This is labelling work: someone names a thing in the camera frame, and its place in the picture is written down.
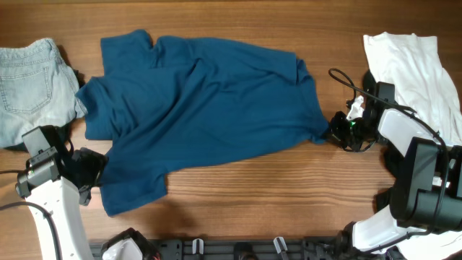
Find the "blue t-shirt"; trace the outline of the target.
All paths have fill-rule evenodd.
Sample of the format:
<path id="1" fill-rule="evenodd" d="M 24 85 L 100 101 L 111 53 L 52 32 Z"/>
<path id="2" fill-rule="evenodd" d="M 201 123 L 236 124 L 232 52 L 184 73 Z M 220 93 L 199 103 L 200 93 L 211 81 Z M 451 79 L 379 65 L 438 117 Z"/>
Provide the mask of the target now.
<path id="1" fill-rule="evenodd" d="M 301 142 L 328 122 L 294 53 L 144 30 L 100 41 L 104 74 L 77 93 L 91 140 L 110 140 L 103 207 L 118 215 L 162 198 L 168 173 L 231 163 Z"/>

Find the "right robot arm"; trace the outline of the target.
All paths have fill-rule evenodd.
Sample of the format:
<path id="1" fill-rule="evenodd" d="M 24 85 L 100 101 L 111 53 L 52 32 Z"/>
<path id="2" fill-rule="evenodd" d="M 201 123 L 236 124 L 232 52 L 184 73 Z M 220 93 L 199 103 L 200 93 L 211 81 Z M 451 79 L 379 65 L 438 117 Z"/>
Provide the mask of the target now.
<path id="1" fill-rule="evenodd" d="M 385 146 L 394 184 L 376 195 L 376 212 L 348 224 L 334 246 L 341 259 L 447 259 L 461 252 L 461 146 L 445 141 L 396 102 L 385 82 L 352 82 L 348 114 L 331 119 L 328 135 L 346 152 Z"/>

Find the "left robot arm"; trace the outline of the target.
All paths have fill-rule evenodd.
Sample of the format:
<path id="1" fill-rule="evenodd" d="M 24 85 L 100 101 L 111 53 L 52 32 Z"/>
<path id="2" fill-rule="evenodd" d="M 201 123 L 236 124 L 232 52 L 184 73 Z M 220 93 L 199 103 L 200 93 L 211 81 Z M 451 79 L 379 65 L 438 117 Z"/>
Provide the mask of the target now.
<path id="1" fill-rule="evenodd" d="M 34 219 L 42 258 L 92 259 L 80 207 L 89 204 L 108 158 L 68 149 L 55 126 L 39 126 L 22 140 L 30 159 L 15 188 Z"/>

